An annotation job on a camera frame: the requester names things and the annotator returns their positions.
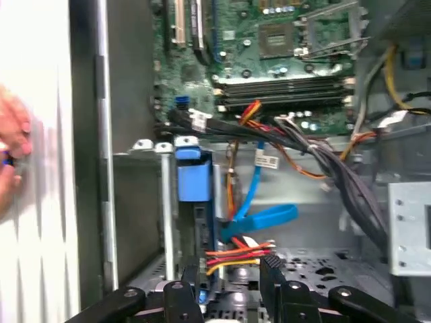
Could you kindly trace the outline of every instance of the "cable label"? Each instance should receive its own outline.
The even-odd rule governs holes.
[[[193,121],[191,122],[191,128],[200,133],[204,133],[207,128],[207,115],[200,111],[195,111]]]
[[[256,149],[255,165],[265,168],[278,169],[279,158],[263,155],[263,149]]]

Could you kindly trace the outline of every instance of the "yellow cable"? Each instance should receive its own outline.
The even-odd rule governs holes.
[[[393,75],[393,63],[395,59],[395,54],[397,53],[397,46],[393,45],[389,52],[388,56],[386,58],[386,64],[385,64],[385,83],[386,87],[388,89],[389,94],[392,97],[392,100],[395,101],[399,105],[399,107],[403,110],[410,110],[413,107],[409,104],[406,104],[403,102],[403,100],[399,97],[397,90],[395,89],[395,81],[394,81],[394,75]],[[426,114],[425,112],[421,111],[415,111],[415,114]]]
[[[259,261],[256,259],[253,260],[243,260],[243,261],[229,261],[229,262],[222,262],[220,264],[216,264],[214,267],[211,267],[207,271],[207,276],[211,276],[217,269],[223,267],[223,266],[234,266],[237,264],[258,264]]]

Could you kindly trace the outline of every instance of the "pci slot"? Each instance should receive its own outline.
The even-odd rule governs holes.
[[[186,46],[184,0],[175,0],[175,41],[179,47]]]

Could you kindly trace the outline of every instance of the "grey metal plate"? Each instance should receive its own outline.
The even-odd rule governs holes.
[[[391,272],[396,276],[431,275],[430,190],[431,182],[389,184]]]

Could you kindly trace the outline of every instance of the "blue latch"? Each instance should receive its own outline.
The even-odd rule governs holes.
[[[178,166],[178,200],[180,202],[207,202],[211,200],[211,161],[200,161],[199,147],[181,147],[175,158],[182,161]]]

